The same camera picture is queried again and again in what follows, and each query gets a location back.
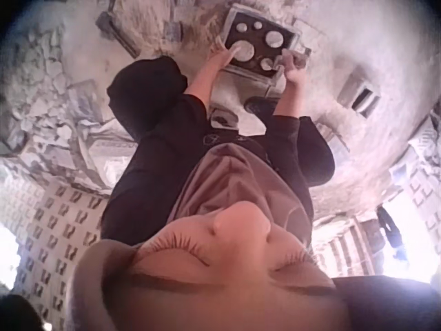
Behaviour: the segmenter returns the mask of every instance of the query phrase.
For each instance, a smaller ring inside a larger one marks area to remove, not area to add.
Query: round button
[[[262,22],[259,21],[255,21],[253,26],[256,30],[260,30],[263,27]]]
[[[265,36],[265,42],[271,48],[279,48],[283,45],[283,36],[279,31],[269,31]]]
[[[239,51],[234,55],[239,62],[247,62],[254,56],[254,46],[246,40],[238,40],[232,45],[233,47],[239,47]]]
[[[237,32],[244,33],[244,32],[246,32],[248,30],[248,26],[245,23],[239,23],[236,26],[236,30],[237,30]]]
[[[262,61],[260,62],[260,67],[264,70],[264,71],[270,71],[273,69],[273,65],[274,62],[273,60],[265,57],[264,59],[262,59]]]

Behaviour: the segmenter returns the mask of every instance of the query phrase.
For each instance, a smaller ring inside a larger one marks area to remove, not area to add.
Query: eyelash
[[[290,267],[293,265],[299,265],[301,263],[310,263],[313,265],[317,265],[314,258],[309,255],[307,252],[300,252],[297,254],[288,254],[285,258],[285,261],[280,264],[277,268],[274,269],[274,271],[280,271],[283,268]]]
[[[201,258],[202,247],[200,247],[197,243],[193,243],[190,237],[183,237],[181,234],[177,236],[176,233],[173,233],[170,236],[158,238],[150,246],[149,251],[151,253],[155,253],[163,250],[174,249],[184,250],[196,257],[205,266],[209,266],[209,264]]]
[[[203,265],[209,267],[209,264],[201,258],[202,247],[197,243],[193,243],[190,237],[179,237],[176,233],[170,236],[158,238],[149,248],[150,253],[161,252],[163,250],[184,250],[197,258]],[[317,265],[314,258],[307,252],[300,252],[296,254],[288,254],[282,264],[278,265],[274,271],[280,271],[283,268],[299,265],[301,263],[310,263]]]

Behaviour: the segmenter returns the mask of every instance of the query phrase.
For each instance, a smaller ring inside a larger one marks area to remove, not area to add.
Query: nose
[[[219,212],[213,222],[213,231],[218,239],[240,247],[253,248],[266,243],[270,230],[271,223],[262,210],[246,201]]]

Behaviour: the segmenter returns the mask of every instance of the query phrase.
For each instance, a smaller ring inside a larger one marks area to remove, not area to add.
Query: hand
[[[303,87],[306,82],[305,63],[298,63],[298,61],[304,60],[296,59],[293,52],[282,50],[282,64],[285,67],[285,78],[287,79],[287,84],[292,84],[296,87]]]
[[[214,66],[217,70],[225,68],[233,59],[234,55],[240,50],[239,47],[229,50],[223,44],[219,36],[216,37],[214,44],[210,48],[210,56],[207,65]]]

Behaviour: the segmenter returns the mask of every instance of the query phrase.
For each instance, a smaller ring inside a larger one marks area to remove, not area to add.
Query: eyebrow
[[[225,288],[225,286],[221,284],[189,283],[185,281],[177,281],[176,279],[152,276],[149,274],[129,274],[127,275],[127,281],[130,285],[140,288],[182,294],[215,292]]]
[[[202,292],[216,292],[223,290],[224,285],[210,283],[189,283],[178,281],[176,279],[152,276],[150,274],[129,274],[127,281],[139,288],[149,288],[151,290],[181,293],[181,294],[198,294]],[[274,285],[277,288],[290,293],[305,295],[308,297],[339,297],[335,288],[327,286],[294,286],[294,285]]]

